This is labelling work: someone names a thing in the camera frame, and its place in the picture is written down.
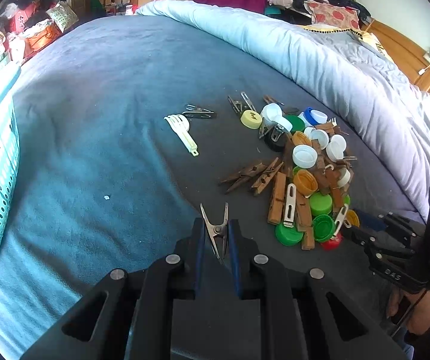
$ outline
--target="green bottle cap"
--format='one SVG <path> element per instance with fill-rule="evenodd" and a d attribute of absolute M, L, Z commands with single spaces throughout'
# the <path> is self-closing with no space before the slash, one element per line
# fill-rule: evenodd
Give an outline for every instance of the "green bottle cap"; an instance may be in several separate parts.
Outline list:
<path fill-rule="evenodd" d="M 329 215 L 319 215 L 312 222 L 315 241 L 326 242 L 335 233 L 335 222 Z"/>
<path fill-rule="evenodd" d="M 330 195 L 322 195 L 321 192 L 315 192 L 310 196 L 310 208 L 313 216 L 322 214 L 328 215 L 333 206 L 333 200 Z"/>
<path fill-rule="evenodd" d="M 277 240 L 285 246 L 293 246 L 300 242 L 303 238 L 303 233 L 298 231 L 296 227 L 289 228 L 279 223 L 275 227 L 275 235 Z"/>
<path fill-rule="evenodd" d="M 301 131 L 303 132 L 305 129 L 304 121 L 295 115 L 285 115 L 285 119 L 287 119 L 292 124 L 292 130 L 290 132 Z"/>

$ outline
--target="white comforter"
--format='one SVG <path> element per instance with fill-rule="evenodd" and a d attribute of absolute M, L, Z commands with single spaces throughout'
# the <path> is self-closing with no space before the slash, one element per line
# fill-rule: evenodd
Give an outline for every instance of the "white comforter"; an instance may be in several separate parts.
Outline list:
<path fill-rule="evenodd" d="M 381 54 L 346 32 L 313 33 L 243 9 L 160 0 L 136 14 L 192 25 L 293 79 L 354 127 L 427 219 L 430 94 Z"/>

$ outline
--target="gray bed sheet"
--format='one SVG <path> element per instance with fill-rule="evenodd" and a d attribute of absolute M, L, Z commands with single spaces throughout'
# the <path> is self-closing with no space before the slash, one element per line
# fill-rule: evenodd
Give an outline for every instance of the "gray bed sheet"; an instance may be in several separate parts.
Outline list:
<path fill-rule="evenodd" d="M 189 234 L 203 203 L 213 223 L 224 203 L 245 237 L 285 266 L 322 268 L 379 320 L 388 287 L 349 241 L 327 252 L 285 247 L 267 224 L 267 188 L 224 195 L 218 180 L 276 154 L 244 127 L 227 95 L 246 91 L 335 116 L 273 68 L 228 43 L 167 17 L 116 16 L 86 23 L 23 66 L 14 91 L 20 170 L 0 249 L 0 352 L 17 359 L 108 271 L 135 271 Z M 201 104 L 192 157 L 163 117 Z M 350 133 L 358 156 L 352 207 L 418 219 L 379 159 Z M 172 347 L 193 359 L 259 359 L 256 301 L 239 301 L 228 270 L 207 249 L 200 298 L 176 301 Z"/>

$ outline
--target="wooden bed frame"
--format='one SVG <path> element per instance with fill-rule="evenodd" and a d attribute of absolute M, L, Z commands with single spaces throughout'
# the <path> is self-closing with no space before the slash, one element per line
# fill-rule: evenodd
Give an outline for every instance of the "wooden bed frame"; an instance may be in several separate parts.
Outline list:
<path fill-rule="evenodd" d="M 422 91 L 430 93 L 430 67 L 423 58 L 425 50 L 406 36 L 379 21 L 375 20 L 362 29 L 376 35 L 398 68 L 406 74 L 412 84 L 418 86 Z M 424 68 L 428 69 L 420 76 L 418 72 Z"/>

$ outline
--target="white plastic clip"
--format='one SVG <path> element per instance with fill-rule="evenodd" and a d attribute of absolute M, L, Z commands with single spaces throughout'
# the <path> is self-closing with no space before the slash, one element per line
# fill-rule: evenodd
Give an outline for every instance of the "white plastic clip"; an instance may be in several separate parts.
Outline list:
<path fill-rule="evenodd" d="M 198 156 L 198 146 L 188 134 L 190 123 L 183 115 L 168 115 L 164 119 L 168 122 L 172 130 L 178 135 L 178 138 L 183 142 L 187 150 L 192 153 L 194 157 Z"/>
<path fill-rule="evenodd" d="M 343 222 L 345 221 L 347 213 L 348 213 L 348 205 L 345 204 L 341 208 L 340 212 L 338 212 L 338 215 L 336 216 L 336 219 L 335 219 L 335 232 L 333 233 L 333 237 L 336 237 L 336 235 L 340 232 L 341 226 L 343 226 Z"/>
<path fill-rule="evenodd" d="M 288 184 L 286 188 L 286 200 L 285 200 L 285 217 L 283 224 L 286 227 L 295 227 L 295 204 L 296 204 L 296 185 Z"/>

